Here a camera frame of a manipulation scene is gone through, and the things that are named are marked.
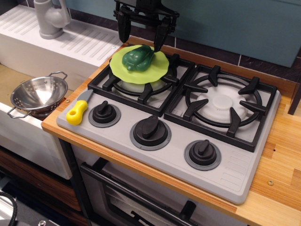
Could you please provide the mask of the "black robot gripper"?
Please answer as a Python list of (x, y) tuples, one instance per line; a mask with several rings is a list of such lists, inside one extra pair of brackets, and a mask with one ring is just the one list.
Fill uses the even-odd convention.
[(125, 43), (131, 32), (131, 22), (157, 26), (154, 52), (159, 52), (167, 36), (175, 32), (180, 14), (162, 4), (160, 0), (117, 0), (114, 17), (118, 21), (119, 39)]

